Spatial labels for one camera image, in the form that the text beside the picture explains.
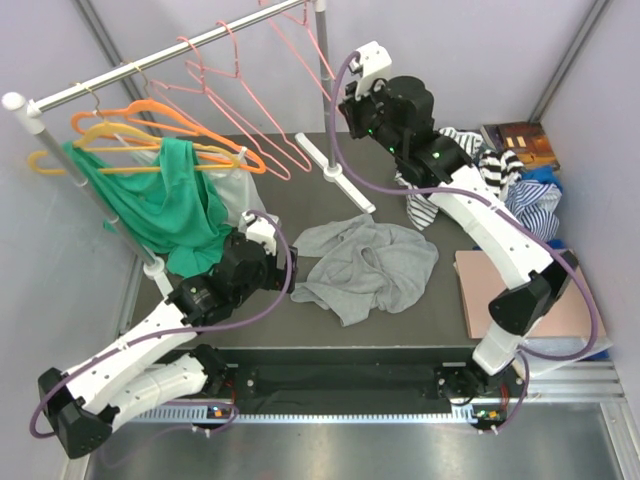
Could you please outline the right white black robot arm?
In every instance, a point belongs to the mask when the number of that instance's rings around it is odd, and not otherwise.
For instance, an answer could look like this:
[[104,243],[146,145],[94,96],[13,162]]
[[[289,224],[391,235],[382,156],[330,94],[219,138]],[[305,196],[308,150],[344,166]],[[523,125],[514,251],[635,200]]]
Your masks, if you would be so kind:
[[566,290],[577,266],[569,252],[554,259],[490,192],[471,157],[434,130],[434,99],[412,76],[352,81],[338,109],[352,138],[368,136],[389,151],[398,172],[455,220],[493,262],[505,284],[488,306],[492,322],[467,370],[469,388],[487,396],[518,346]]

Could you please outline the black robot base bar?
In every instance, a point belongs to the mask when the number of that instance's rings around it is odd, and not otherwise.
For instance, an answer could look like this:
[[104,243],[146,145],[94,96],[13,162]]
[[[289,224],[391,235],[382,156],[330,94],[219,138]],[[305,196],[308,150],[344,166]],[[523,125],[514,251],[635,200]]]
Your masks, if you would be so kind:
[[478,397],[468,347],[222,348],[244,414],[444,413]]

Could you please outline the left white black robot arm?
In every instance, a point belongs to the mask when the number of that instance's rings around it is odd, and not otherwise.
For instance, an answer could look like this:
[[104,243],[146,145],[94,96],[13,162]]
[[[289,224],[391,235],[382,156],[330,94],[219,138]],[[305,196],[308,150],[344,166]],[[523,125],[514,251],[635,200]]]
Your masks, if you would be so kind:
[[220,262],[183,279],[132,330],[92,359],[38,379],[42,412],[70,459],[98,449],[125,423],[180,397],[216,396],[226,387],[228,366],[217,349],[200,344],[168,364],[156,361],[180,345],[225,324],[258,290],[290,293],[298,250],[285,264],[275,249],[234,232]]

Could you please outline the grey tank top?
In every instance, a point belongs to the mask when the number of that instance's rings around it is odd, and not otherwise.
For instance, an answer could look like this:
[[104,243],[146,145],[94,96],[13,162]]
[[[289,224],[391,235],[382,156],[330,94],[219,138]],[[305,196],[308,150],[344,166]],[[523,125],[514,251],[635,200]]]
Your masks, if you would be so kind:
[[369,214],[306,229],[294,246],[317,263],[296,283],[291,300],[332,311],[343,327],[374,309],[396,314],[413,306],[439,259],[421,233],[377,223]]

